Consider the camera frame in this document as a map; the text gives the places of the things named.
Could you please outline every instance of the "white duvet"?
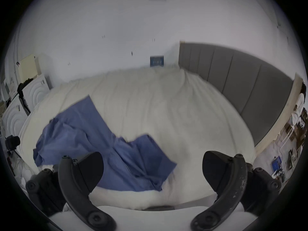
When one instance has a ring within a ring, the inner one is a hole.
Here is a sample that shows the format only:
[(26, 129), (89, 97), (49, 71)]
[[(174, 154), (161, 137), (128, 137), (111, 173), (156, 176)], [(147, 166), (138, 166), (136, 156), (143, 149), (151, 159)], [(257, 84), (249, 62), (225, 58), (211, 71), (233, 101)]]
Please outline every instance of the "white duvet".
[(252, 136), (235, 108), (211, 84), (179, 67), (109, 72), (54, 88), (25, 122), (18, 147), (23, 160), (38, 173), (33, 149), (49, 120), (90, 95), (96, 109), (118, 137), (127, 141), (148, 133), (177, 163), (160, 192), (120, 192), (96, 187), (95, 206), (144, 209), (176, 205), (211, 195), (202, 173), (206, 151), (255, 159)]

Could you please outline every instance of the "gray upholstered headboard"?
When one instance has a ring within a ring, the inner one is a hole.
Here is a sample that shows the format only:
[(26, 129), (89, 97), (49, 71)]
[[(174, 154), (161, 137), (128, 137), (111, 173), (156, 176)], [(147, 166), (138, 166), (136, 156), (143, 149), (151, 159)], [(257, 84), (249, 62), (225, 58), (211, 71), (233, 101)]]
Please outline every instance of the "gray upholstered headboard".
[(208, 44), (181, 43), (179, 66), (216, 87), (246, 122), (255, 145), (282, 112), (293, 80), (246, 53)]

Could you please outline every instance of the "white wall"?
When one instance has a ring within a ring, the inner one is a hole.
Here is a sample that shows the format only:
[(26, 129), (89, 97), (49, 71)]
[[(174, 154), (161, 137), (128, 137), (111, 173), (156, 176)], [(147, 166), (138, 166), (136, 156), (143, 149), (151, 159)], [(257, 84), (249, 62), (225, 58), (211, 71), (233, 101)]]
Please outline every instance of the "white wall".
[(148, 66), (154, 55), (176, 63), (180, 40), (239, 49), (308, 84), (292, 29), (271, 0), (36, 0), (17, 38), (17, 58), (34, 54), (53, 86)]

